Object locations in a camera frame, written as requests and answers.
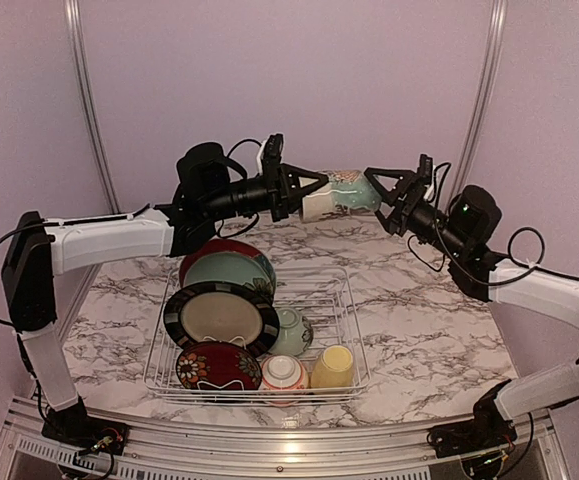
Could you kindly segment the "floral ceramic tumbler cup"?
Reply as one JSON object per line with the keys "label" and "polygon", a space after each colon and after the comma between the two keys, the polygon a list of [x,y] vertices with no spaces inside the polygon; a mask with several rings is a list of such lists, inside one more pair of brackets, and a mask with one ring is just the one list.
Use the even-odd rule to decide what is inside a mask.
{"label": "floral ceramic tumbler cup", "polygon": [[303,222],[372,214],[377,210],[381,197],[362,171],[324,170],[322,173],[328,175],[328,185],[300,211]]}

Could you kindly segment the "red plate with teal flower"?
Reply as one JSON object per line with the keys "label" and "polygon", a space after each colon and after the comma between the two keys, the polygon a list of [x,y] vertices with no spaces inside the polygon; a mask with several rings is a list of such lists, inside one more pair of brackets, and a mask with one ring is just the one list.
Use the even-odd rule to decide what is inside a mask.
{"label": "red plate with teal flower", "polygon": [[255,257],[258,255],[264,255],[266,258],[267,256],[257,249],[256,247],[244,243],[237,240],[230,240],[230,239],[213,239],[210,240],[207,244],[205,244],[198,252],[194,254],[187,255],[184,260],[182,261],[179,269],[179,283],[181,285],[181,274],[185,273],[186,270],[197,260],[199,260],[202,256],[208,255],[211,253],[218,253],[218,252],[239,252],[249,257]]}

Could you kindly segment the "yellow mug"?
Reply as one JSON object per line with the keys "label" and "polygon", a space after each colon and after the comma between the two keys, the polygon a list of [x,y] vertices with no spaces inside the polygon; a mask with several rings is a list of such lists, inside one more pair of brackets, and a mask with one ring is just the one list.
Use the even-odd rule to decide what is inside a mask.
{"label": "yellow mug", "polygon": [[314,364],[310,386],[314,389],[350,387],[354,378],[354,357],[343,345],[327,347]]}

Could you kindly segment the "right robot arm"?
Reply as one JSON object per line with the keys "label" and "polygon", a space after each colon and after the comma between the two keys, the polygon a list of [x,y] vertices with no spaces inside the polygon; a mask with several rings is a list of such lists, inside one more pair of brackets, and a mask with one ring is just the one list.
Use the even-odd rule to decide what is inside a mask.
{"label": "right robot arm", "polygon": [[[565,322],[579,330],[579,278],[550,271],[540,261],[521,262],[510,251],[491,250],[487,242],[502,212],[492,195],[477,185],[466,186],[446,212],[438,206],[444,182],[433,161],[423,156],[417,170],[369,167],[365,177],[389,213],[376,214],[389,234],[412,233],[449,261],[448,271],[468,297],[520,307]],[[431,430],[432,442],[446,446],[453,439],[484,448],[511,435],[515,418],[538,409],[579,399],[579,358],[526,377],[502,382],[485,393],[467,422]]]}

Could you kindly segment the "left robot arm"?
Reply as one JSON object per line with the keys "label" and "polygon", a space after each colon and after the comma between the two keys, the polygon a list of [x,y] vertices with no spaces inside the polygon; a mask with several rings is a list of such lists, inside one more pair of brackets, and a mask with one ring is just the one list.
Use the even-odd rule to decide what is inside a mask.
{"label": "left robot arm", "polygon": [[49,430],[85,445],[103,431],[79,396],[54,330],[54,278],[71,270],[138,257],[194,253],[216,234],[216,224],[269,212],[280,221],[304,197],[324,187],[326,175],[282,162],[283,138],[260,147],[258,173],[225,154],[216,142],[192,147],[176,164],[179,184],[168,204],[135,213],[75,220],[23,214],[11,233],[1,279],[23,362],[49,404]]}

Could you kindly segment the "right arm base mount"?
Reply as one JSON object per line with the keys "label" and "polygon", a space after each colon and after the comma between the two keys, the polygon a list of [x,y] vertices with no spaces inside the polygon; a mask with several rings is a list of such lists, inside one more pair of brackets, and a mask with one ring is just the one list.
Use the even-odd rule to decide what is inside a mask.
{"label": "right arm base mount", "polygon": [[426,438],[437,458],[470,454],[511,444],[516,439],[517,433],[511,421],[491,423],[476,419],[433,426]]}

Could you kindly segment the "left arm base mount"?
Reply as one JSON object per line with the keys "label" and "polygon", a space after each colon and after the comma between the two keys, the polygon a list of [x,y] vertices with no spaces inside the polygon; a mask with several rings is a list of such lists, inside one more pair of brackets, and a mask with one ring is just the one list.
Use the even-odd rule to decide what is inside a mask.
{"label": "left arm base mount", "polygon": [[49,419],[42,428],[45,438],[79,447],[82,454],[103,451],[114,456],[123,453],[128,433],[125,423],[90,416]]}

